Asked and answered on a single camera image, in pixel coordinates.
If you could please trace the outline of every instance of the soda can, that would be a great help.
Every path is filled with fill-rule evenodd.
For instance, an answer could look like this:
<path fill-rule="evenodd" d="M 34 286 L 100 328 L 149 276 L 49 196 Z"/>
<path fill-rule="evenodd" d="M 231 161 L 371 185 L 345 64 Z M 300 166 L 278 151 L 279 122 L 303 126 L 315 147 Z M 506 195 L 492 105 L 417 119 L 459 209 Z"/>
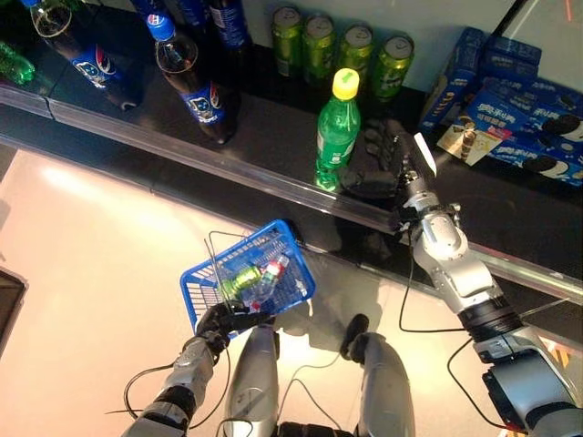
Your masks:
<path fill-rule="evenodd" d="M 312 86 L 323 85 L 332 73 L 336 32 L 324 14 L 311 15 L 303 27 L 303 78 Z"/>
<path fill-rule="evenodd" d="M 273 51 L 277 71 L 296 77 L 302 71 L 302 14 L 293 6 L 283 6 L 273 13 L 271 22 Z"/>
<path fill-rule="evenodd" d="M 413 51 L 409 36 L 392 36 L 385 41 L 373 71 L 373 93 L 378 100 L 386 102 L 399 92 L 413 61 Z"/>
<path fill-rule="evenodd" d="M 338 68 L 356 70 L 362 86 L 373 48 L 373 30 L 363 23 L 351 25 L 344 32 L 340 43 Z"/>

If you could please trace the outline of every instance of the green can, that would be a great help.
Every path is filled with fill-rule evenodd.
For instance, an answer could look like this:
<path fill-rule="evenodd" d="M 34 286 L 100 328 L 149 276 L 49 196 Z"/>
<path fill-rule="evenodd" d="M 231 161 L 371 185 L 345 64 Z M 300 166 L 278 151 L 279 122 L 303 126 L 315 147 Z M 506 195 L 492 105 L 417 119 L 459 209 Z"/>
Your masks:
<path fill-rule="evenodd" d="M 351 68 L 358 72 L 361 86 L 373 52 L 373 30 L 366 24 L 351 25 L 340 42 L 338 68 Z"/>
<path fill-rule="evenodd" d="M 413 50 L 413 40 L 408 36 L 392 36 L 383 44 L 373 71 L 374 96 L 381 102 L 389 101 L 401 89 Z"/>
<path fill-rule="evenodd" d="M 336 32 L 333 20 L 324 14 L 311 15 L 303 27 L 303 78 L 321 86 L 332 75 Z"/>
<path fill-rule="evenodd" d="M 238 300 L 240 292 L 256 284 L 261 279 L 261 270 L 256 266 L 251 266 L 241 270 L 233 279 L 225 279 L 222 284 L 222 291 L 225 298 L 229 300 Z"/>
<path fill-rule="evenodd" d="M 280 7 L 271 21 L 277 71 L 286 77 L 302 72 L 302 14 L 293 6 Z"/>

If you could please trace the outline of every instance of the pepsi bottle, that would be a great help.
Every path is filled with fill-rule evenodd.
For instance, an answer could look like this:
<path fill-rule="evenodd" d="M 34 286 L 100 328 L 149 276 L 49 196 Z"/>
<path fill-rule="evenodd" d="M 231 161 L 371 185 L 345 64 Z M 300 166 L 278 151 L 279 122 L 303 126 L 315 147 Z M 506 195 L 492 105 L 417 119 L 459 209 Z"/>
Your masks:
<path fill-rule="evenodd" d="M 122 110 L 138 105 L 135 91 L 107 53 L 88 37 L 69 6 L 58 0 L 21 0 L 37 33 L 65 57 L 107 100 Z"/>
<path fill-rule="evenodd" d="M 156 40 L 156 62 L 164 77 L 179 92 L 200 129 L 224 144 L 237 128 L 236 108 L 227 94 L 207 78 L 199 62 L 199 49 L 178 32 L 167 15 L 150 15 L 148 28 Z"/>
<path fill-rule="evenodd" d="M 249 72 L 252 41 L 241 0 L 207 1 L 212 20 L 219 32 L 220 41 L 227 50 L 230 62 L 241 72 Z"/>
<path fill-rule="evenodd" d="M 151 14 L 166 14 L 166 5 L 163 0 L 131 0 L 131 4 L 136 9 L 139 16 L 144 21 L 148 21 Z"/>

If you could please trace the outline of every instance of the blue oreo box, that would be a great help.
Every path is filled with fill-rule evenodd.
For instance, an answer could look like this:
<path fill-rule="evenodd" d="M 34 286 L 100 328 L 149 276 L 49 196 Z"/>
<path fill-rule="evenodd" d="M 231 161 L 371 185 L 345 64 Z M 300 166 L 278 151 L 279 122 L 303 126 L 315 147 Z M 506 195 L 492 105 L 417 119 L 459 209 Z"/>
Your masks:
<path fill-rule="evenodd" d="M 488 155 L 575 187 L 583 185 L 583 143 L 554 135 L 518 133 Z"/>
<path fill-rule="evenodd" d="M 422 133 L 430 133 L 452 106 L 462 99 L 465 88 L 476 77 L 485 41 L 484 32 L 473 27 L 467 27 L 460 35 L 444 71 L 435 80 L 425 102 L 419 122 Z"/>
<path fill-rule="evenodd" d="M 481 82 L 487 77 L 505 81 L 506 86 L 515 90 L 529 87 L 537 80 L 538 67 L 519 61 L 512 56 L 501 55 L 493 50 L 486 50 L 480 64 Z"/>
<path fill-rule="evenodd" d="M 537 79 L 527 90 L 537 103 L 526 132 L 543 131 L 573 142 L 583 141 L 583 96 L 574 89 Z"/>
<path fill-rule="evenodd" d="M 534 104 L 524 93 L 488 80 L 437 145 L 473 166 L 520 131 Z"/>
<path fill-rule="evenodd" d="M 486 43 L 489 50 L 494 50 L 502 55 L 512 56 L 523 62 L 528 62 L 533 66 L 538 66 L 542 50 L 529 44 L 521 43 L 516 39 L 504 38 L 503 36 L 490 37 Z"/>

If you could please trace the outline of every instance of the green soda bottle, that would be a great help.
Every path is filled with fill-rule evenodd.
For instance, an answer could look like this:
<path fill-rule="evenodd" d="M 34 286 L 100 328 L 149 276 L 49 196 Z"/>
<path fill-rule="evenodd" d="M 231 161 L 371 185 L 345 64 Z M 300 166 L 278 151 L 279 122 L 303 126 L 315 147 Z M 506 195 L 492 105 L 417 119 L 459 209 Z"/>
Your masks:
<path fill-rule="evenodd" d="M 361 114 L 356 106 L 358 73 L 342 68 L 334 75 L 332 98 L 318 117 L 318 158 L 316 185 L 335 191 L 340 182 L 338 169 L 346 167 L 354 141 L 361 128 Z"/>
<path fill-rule="evenodd" d="M 0 76 L 23 85 L 33 79 L 35 66 L 15 52 L 7 43 L 0 41 Z"/>

